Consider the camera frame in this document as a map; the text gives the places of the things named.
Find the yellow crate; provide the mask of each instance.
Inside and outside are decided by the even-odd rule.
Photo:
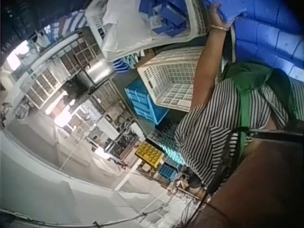
[[[160,150],[156,149],[147,142],[143,142],[141,144],[141,146],[135,152],[135,155],[154,168],[157,168],[158,164],[164,157],[164,154]]]

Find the white container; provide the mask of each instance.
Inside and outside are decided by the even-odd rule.
[[[167,45],[172,43],[182,43],[192,40],[195,37],[204,36],[207,34],[209,26],[207,23],[207,14],[205,8],[202,6],[201,0],[185,0],[189,15],[190,29],[188,32],[177,35],[174,38],[162,36],[159,38],[154,38],[150,42],[145,42],[144,44],[138,46],[130,47],[124,51],[120,52],[108,52],[103,51],[105,58],[109,62],[113,62],[124,56],[145,50],[148,48],[153,48],[161,45]],[[85,17],[91,28],[91,31],[102,50],[103,39],[102,30],[107,31],[106,26],[103,24],[103,16],[106,12],[106,4],[108,0],[93,0],[85,11]]]
[[[164,51],[137,68],[156,105],[190,110],[194,73],[202,49],[185,47]]]

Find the green harness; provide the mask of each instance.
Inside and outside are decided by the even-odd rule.
[[[259,63],[240,62],[226,66],[219,81],[231,78],[240,95],[240,123],[249,127],[251,119],[250,91],[256,89],[261,93],[261,86],[268,85],[284,109],[289,120],[296,119],[295,99],[288,75],[280,69],[273,69]],[[245,156],[246,134],[240,135],[240,157]]]

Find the bracelet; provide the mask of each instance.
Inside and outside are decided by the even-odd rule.
[[[222,30],[222,31],[228,31],[227,28],[223,28],[221,26],[216,26],[216,25],[210,25],[211,28],[214,28],[214,29],[219,29],[219,30]]]

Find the striped shirt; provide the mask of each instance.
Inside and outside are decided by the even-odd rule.
[[[296,100],[296,118],[304,119],[304,83],[291,79]],[[263,85],[262,93],[250,92],[250,128],[263,129],[271,113],[277,127],[283,128],[288,121],[285,109],[272,89]],[[240,126],[240,97],[232,79],[225,79],[215,86],[207,105],[192,109],[180,122],[175,138],[180,153],[187,165],[208,186],[220,163],[221,154],[228,134]],[[233,153],[237,144],[235,134],[230,142]]]

